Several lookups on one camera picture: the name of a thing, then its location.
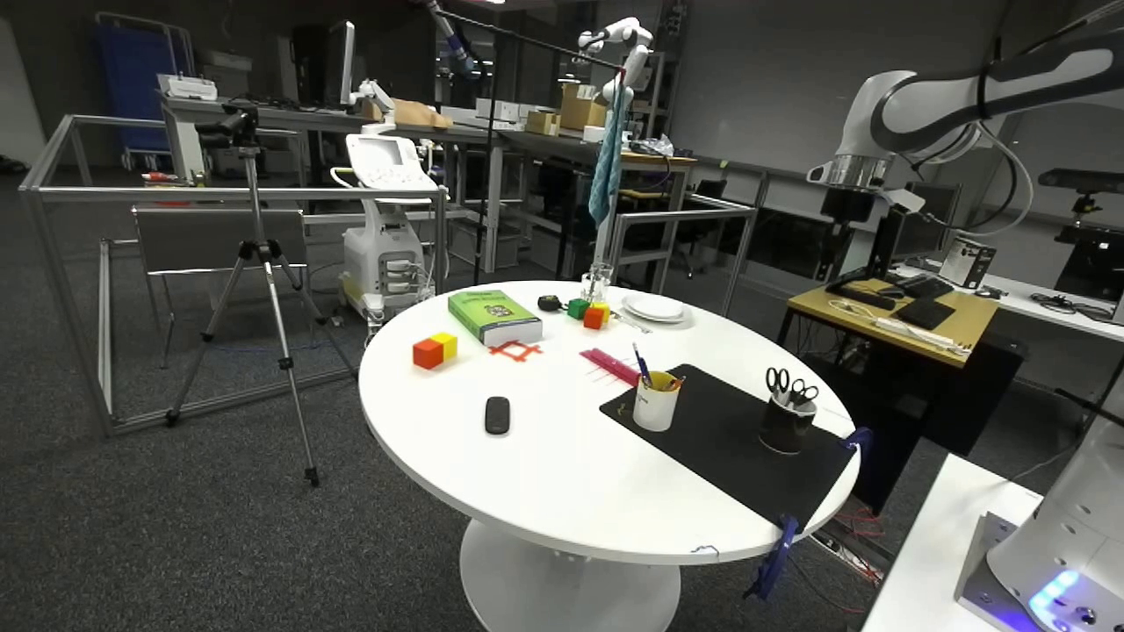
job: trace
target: cardboard box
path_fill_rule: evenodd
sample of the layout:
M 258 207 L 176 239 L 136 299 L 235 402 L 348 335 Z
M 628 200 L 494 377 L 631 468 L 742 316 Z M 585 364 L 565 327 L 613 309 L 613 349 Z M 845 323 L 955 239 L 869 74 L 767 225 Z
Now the cardboard box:
M 433 104 L 393 98 L 393 122 L 396 127 L 433 127 L 433 118 L 434 118 Z
M 604 127 L 609 110 L 598 103 L 595 86 L 563 86 L 563 130 L 583 134 L 585 127 Z
M 557 130 L 563 130 L 563 114 L 557 114 L 557 110 L 526 114 L 522 130 L 543 134 L 543 137 L 557 137 Z

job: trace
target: round white table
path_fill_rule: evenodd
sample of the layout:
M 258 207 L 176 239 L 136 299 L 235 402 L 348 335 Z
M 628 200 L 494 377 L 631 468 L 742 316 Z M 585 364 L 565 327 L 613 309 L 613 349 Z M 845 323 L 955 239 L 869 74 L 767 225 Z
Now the round white table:
M 512 281 L 503 287 L 526 309 L 536 296 L 576 299 L 570 281 Z M 612 287 L 623 309 L 638 290 Z M 585 330 L 565 313 L 542 316 L 542 356 L 512 361 L 479 345 L 446 309 L 448 296 L 393 316 L 366 349 L 362 411 L 385 458 L 425 493 L 471 517 L 461 543 L 462 592 L 492 632 L 638 632 L 667 627 L 679 606 L 680 565 L 757 557 L 781 531 L 665 458 L 599 405 L 628 384 L 581 351 L 599 349 L 631 364 L 631 345 L 651 370 L 692 361 L 767 402 L 767 364 L 786 364 L 818 384 L 816 425 L 851 434 L 839 398 L 769 337 L 687 307 L 680 323 L 612 321 Z M 419 370 L 412 345 L 458 337 L 458 361 Z M 485 402 L 510 398 L 510 432 L 485 432 Z M 843 468 L 803 533 L 845 501 L 856 461 Z

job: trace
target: chair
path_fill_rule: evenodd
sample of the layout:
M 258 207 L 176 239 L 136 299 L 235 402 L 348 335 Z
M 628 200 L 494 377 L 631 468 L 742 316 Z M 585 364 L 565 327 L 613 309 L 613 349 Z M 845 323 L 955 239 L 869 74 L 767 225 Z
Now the chair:
M 136 234 L 140 234 L 140 265 L 146 281 L 151 321 L 160 330 L 160 357 L 169 357 L 176 309 L 169 279 L 218 279 L 228 275 L 238 259 L 238 245 L 252 239 L 252 211 L 248 207 L 135 207 Z M 263 211 L 268 234 L 280 245 L 283 259 L 301 287 L 310 253 L 306 253 L 306 218 L 300 207 L 268 207 Z M 153 281 L 165 296 L 165 323 L 158 316 Z

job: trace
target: orange block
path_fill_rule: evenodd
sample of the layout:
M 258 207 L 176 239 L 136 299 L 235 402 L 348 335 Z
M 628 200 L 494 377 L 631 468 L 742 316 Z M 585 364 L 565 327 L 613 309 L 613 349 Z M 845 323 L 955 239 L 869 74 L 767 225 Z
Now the orange block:
M 416 364 L 434 370 L 434 364 L 444 364 L 444 357 L 446 357 L 446 351 L 438 342 L 425 337 L 416 345 Z
M 585 330 L 599 330 L 609 323 L 609 307 L 604 303 L 595 303 L 585 313 L 583 313 L 583 327 Z

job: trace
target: yellow object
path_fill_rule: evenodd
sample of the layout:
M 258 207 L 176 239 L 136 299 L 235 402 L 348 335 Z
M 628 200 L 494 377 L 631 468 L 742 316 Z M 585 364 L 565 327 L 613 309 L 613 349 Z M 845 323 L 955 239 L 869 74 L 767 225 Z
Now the yellow object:
M 609 110 L 598 103 L 595 86 L 563 81 L 563 130 L 583 134 L 604 127 Z
M 425 103 L 393 98 L 393 122 L 396 127 L 433 127 L 434 114 Z
M 672 377 L 672 372 L 651 372 L 645 384 L 651 384 L 652 391 L 661 391 L 661 395 L 679 391 L 679 377 Z
M 591 309 L 599 309 L 604 316 L 612 316 L 612 307 L 609 307 L 609 303 L 591 303 Z
M 430 342 L 444 345 L 444 361 L 458 357 L 458 337 L 454 335 L 433 335 Z
M 543 134 L 543 137 L 557 137 L 557 127 L 563 127 L 563 114 L 557 110 L 534 110 L 522 118 L 522 130 Z

